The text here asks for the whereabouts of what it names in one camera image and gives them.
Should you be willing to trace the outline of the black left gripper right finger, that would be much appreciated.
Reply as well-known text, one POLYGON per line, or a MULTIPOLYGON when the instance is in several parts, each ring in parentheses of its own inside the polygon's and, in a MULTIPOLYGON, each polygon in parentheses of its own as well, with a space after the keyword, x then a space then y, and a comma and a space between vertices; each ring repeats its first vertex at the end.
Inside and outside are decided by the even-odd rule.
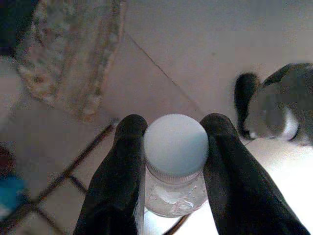
POLYGON ((203 176, 218 234, 309 234, 270 175, 240 141, 231 120, 211 113, 200 124, 208 135, 203 176))

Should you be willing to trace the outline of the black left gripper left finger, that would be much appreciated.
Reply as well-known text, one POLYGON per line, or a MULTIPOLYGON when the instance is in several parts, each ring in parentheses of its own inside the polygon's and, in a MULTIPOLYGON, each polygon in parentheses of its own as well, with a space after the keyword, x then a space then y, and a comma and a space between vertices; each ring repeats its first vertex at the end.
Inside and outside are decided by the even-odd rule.
POLYGON ((74 229, 75 235, 140 235, 144 224, 148 125, 136 114, 116 128, 112 148, 94 173, 74 229))

